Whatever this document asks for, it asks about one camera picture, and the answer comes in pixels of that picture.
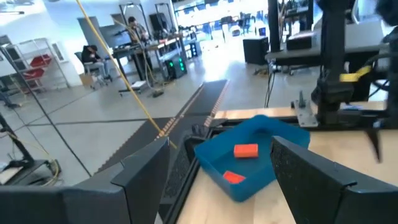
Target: cardboard box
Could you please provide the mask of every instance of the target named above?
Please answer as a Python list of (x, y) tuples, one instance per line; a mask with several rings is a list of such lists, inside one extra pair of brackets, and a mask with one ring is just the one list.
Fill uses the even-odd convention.
[(83, 86), (90, 86), (91, 84), (94, 83), (94, 79), (91, 75), (81, 74), (79, 75), (79, 77)]

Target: black box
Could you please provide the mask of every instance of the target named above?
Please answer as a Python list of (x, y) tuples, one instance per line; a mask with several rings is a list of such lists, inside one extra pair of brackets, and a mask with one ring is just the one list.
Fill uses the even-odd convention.
[(300, 32), (296, 35), (289, 37), (286, 41), (287, 50), (303, 50), (311, 49), (315, 42), (314, 32)]
[(167, 80), (178, 79), (188, 73), (185, 62), (180, 57), (166, 60), (164, 63), (166, 65), (167, 73), (169, 74), (166, 78)]
[(199, 57), (199, 56), (201, 56), (200, 42), (197, 41), (195, 43), (191, 43), (190, 44), (190, 51), (191, 51), (191, 57)]
[(269, 51), (268, 37), (253, 37), (243, 40), (244, 59), (247, 63), (265, 65)]

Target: orange foam cube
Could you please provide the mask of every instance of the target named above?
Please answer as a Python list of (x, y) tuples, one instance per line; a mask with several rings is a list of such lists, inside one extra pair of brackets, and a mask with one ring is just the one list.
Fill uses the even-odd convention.
[(235, 158), (257, 158), (259, 157), (259, 146), (257, 144), (240, 144), (234, 147)]
[(234, 172), (231, 171), (225, 171), (223, 177), (231, 184), (238, 184), (242, 182), (245, 177), (239, 174), (235, 174)]

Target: blue plastic bin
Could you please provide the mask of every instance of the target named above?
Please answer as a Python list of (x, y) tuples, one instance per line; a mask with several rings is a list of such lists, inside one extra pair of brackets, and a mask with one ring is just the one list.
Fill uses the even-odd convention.
[[(198, 145), (195, 154), (203, 170), (225, 193), (234, 201), (243, 202), (275, 180), (270, 157), (272, 136), (283, 137), (304, 148), (310, 144), (308, 131), (259, 115)], [(259, 157), (236, 159), (233, 152), (236, 144), (258, 144)], [(227, 170), (246, 178), (239, 184), (230, 184), (223, 177)]]

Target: yellow rope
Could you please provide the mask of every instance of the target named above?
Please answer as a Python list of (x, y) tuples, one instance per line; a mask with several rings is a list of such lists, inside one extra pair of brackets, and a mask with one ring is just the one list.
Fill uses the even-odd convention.
[[(88, 25), (90, 26), (91, 30), (93, 31), (93, 33), (95, 34), (96, 38), (98, 39), (98, 41), (101, 43), (102, 48), (106, 51), (106, 53), (109, 55), (111, 61), (113, 62), (114, 67), (116, 68), (116, 70), (118, 71), (120, 77), (123, 79), (124, 83), (126, 84), (128, 90), (131, 92), (131, 94), (134, 96), (134, 98), (136, 99), (138, 105), (142, 108), (142, 110), (144, 111), (145, 115), (148, 117), (149, 121), (152, 123), (152, 125), (155, 127), (155, 129), (161, 134), (162, 130), (159, 128), (159, 126), (155, 123), (155, 121), (153, 120), (153, 118), (150, 116), (149, 112), (147, 111), (147, 109), (145, 108), (145, 106), (142, 104), (141, 100), (138, 98), (137, 94), (134, 92), (134, 90), (131, 88), (129, 82), (127, 81), (126, 77), (124, 77), (124, 75), (122, 74), (122, 71), (120, 70), (119, 66), (116, 64), (111, 52), (108, 50), (106, 44), (104, 43), (104, 41), (102, 40), (102, 38), (100, 37), (100, 35), (97, 33), (96, 29), (94, 28), (93, 23), (91, 23), (90, 18), (87, 16), (87, 13), (85, 11), (85, 9), (83, 8), (83, 6), (81, 5), (80, 0), (76, 0), (77, 4), (80, 7), (81, 12), (83, 13), (83, 15), (85, 16), (85, 19), (88, 23)], [(177, 146), (170, 141), (170, 145), (177, 149)]]

